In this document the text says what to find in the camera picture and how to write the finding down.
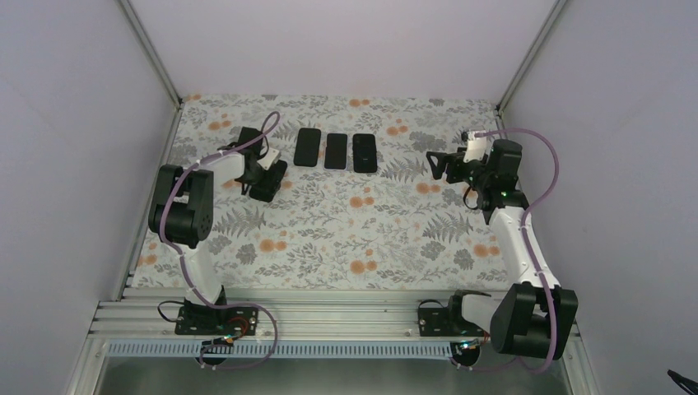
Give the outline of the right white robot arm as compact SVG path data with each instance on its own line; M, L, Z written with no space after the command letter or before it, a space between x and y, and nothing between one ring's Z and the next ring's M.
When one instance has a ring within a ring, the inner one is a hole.
M494 350L549 365L561 357L578 308L547 265L534 233L532 203L518 189L523 148L517 142L475 137L455 153L428 151L434 179L465 182L477 210L499 243L510 277L501 300L484 291L457 290L446 306L419 308L423 336L488 335Z

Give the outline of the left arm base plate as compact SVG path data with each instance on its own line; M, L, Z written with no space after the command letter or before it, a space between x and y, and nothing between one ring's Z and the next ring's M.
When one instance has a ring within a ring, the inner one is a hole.
M254 307L211 309L186 304L179 309L174 333L180 336L254 336L258 313L258 308Z

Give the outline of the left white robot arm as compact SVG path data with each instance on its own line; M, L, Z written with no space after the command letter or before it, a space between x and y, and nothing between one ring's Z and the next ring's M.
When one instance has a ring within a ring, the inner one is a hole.
M197 160L188 168L162 165L156 178L148 227L179 258L188 286L184 306L209 333L229 322L225 288L217 278L207 244L214 224L215 187L220 181L240 184L241 193L258 202L275 198L287 163L270 147L272 128L244 127L240 138Z

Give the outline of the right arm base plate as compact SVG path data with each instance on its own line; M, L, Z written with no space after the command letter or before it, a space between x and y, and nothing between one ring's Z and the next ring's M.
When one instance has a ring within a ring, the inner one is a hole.
M482 337L484 331L448 307L420 306L417 323L421 337Z

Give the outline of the teal phone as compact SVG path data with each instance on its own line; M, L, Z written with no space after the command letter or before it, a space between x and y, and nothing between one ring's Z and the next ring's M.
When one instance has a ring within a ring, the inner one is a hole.
M249 197L260 202L272 202L281 188L287 167L286 161L279 160L268 170L265 170L261 180L250 187Z

